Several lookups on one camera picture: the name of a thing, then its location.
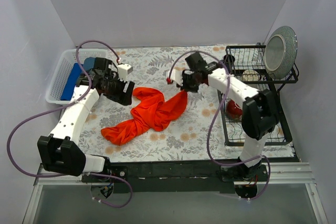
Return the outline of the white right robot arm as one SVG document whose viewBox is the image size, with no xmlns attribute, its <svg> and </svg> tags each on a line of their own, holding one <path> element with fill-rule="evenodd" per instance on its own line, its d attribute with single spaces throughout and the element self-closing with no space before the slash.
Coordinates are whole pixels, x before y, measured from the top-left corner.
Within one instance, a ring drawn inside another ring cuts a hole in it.
<svg viewBox="0 0 336 224">
<path fill-rule="evenodd" d="M 238 80 L 223 61 L 207 63 L 200 51 L 191 51 L 185 61 L 188 69 L 173 75 L 182 90 L 197 92 L 201 84 L 206 84 L 223 94 L 220 108 L 230 98 L 242 110 L 243 150 L 236 163 L 220 166 L 226 169 L 224 174 L 228 177 L 251 180 L 261 167 L 266 140 L 280 120 L 274 95 L 268 89 L 258 90 Z"/>
</svg>

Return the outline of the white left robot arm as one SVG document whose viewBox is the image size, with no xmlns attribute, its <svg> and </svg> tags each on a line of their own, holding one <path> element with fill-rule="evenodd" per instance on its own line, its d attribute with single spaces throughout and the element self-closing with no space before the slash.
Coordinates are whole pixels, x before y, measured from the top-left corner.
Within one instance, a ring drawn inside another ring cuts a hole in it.
<svg viewBox="0 0 336 224">
<path fill-rule="evenodd" d="M 129 64 L 95 58 L 91 68 L 81 73 L 72 94 L 72 106 L 65 109 L 60 121 L 48 136 L 37 142 L 42 165 L 46 171 L 79 176 L 93 173 L 100 182 L 111 178 L 112 170 L 107 157 L 85 154 L 79 147 L 79 137 L 93 106 L 103 95 L 113 102 L 128 106 L 132 103 L 134 82 L 126 78 L 133 70 Z"/>
</svg>

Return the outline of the orange t shirt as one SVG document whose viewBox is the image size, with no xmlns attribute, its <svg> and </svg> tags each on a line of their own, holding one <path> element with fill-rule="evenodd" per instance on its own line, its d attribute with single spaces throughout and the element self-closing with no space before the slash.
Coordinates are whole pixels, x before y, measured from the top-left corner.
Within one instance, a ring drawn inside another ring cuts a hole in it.
<svg viewBox="0 0 336 224">
<path fill-rule="evenodd" d="M 138 87 L 133 90 L 133 96 L 140 103 L 131 109 L 132 119 L 101 129 L 101 135 L 114 145 L 125 145 L 149 129 L 157 132 L 166 129 L 184 113 L 188 102 L 186 91 L 166 101 L 161 91 Z"/>
</svg>

